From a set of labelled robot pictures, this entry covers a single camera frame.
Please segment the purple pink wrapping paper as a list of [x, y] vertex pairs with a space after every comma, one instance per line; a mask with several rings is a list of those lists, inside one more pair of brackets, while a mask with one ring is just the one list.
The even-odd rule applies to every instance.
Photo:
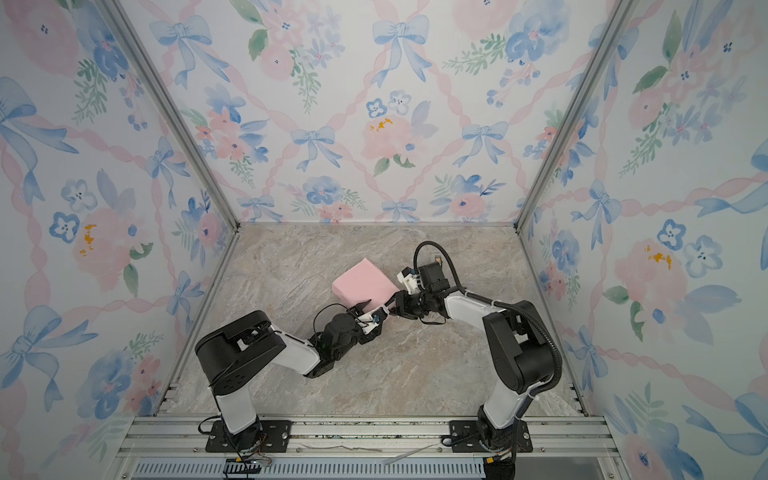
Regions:
[[369, 301], [366, 312], [386, 303], [400, 289], [370, 260], [363, 259], [332, 282], [332, 292], [346, 310], [362, 301]]

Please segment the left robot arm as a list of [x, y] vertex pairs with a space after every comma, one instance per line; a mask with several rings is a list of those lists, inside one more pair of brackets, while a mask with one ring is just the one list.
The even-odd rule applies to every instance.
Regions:
[[279, 330], [261, 310], [217, 330], [195, 345], [219, 411], [206, 450], [255, 451], [267, 437], [250, 395], [250, 384], [270, 364], [314, 379], [331, 371], [353, 347], [375, 340], [388, 318], [382, 306], [370, 312], [366, 301], [344, 309], [308, 340]]

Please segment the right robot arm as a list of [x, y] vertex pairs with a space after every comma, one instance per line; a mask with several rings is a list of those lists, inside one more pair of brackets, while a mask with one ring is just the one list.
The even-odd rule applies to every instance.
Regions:
[[491, 300], [472, 292], [396, 292], [385, 304], [390, 314], [421, 320], [438, 313], [482, 331], [497, 384], [479, 408], [479, 441], [489, 451], [510, 450], [523, 417], [539, 394], [562, 377], [562, 355], [535, 306]]

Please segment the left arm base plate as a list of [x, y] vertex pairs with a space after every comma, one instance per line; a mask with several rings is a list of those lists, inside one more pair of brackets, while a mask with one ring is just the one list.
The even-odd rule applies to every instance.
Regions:
[[238, 434], [217, 419], [206, 433], [207, 453], [285, 453], [293, 423], [289, 420], [260, 420]]

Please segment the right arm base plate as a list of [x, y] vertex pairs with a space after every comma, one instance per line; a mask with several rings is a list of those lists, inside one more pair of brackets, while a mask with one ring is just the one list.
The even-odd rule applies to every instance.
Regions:
[[449, 433], [441, 438], [441, 444], [453, 453], [501, 455], [509, 451], [533, 451], [528, 426], [525, 421], [518, 419], [504, 429], [495, 429], [480, 419], [453, 420], [449, 422]]

